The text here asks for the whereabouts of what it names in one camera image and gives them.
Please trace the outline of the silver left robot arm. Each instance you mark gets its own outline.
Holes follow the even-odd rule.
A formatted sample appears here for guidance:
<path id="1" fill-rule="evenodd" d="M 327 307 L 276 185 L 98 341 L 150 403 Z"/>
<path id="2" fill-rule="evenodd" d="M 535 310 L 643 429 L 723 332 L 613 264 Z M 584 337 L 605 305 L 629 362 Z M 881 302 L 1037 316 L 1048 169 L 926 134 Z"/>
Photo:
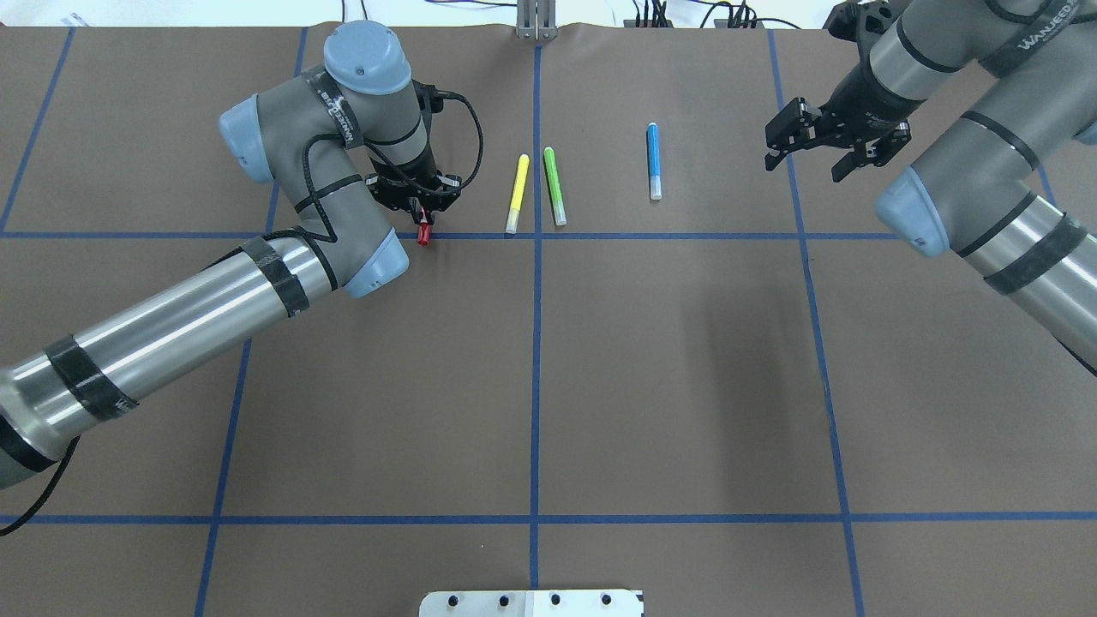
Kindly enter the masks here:
<path id="1" fill-rule="evenodd" d="M 399 36 L 360 20 L 333 30 L 319 65 L 224 112 L 231 156 L 258 183 L 278 183 L 299 223 L 4 368 L 3 487 L 326 294 L 364 298 L 406 273 L 387 210 L 443 210 L 461 192 L 436 167 L 419 89 Z"/>

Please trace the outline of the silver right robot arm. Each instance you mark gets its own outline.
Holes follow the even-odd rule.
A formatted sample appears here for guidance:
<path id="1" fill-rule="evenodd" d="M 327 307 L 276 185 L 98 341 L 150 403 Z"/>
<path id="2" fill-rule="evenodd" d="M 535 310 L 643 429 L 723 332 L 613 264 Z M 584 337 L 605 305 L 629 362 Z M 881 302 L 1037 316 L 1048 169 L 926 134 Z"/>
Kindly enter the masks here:
<path id="1" fill-rule="evenodd" d="M 1062 145 L 1094 144 L 1093 1 L 842 1 L 827 16 L 859 60 L 828 100 L 792 99 L 765 125 L 768 171 L 842 149 L 836 183 L 886 165 L 913 114 L 971 63 L 995 79 L 875 200 L 928 257 L 955 253 L 1094 372 L 1094 236 L 1027 184 Z"/>

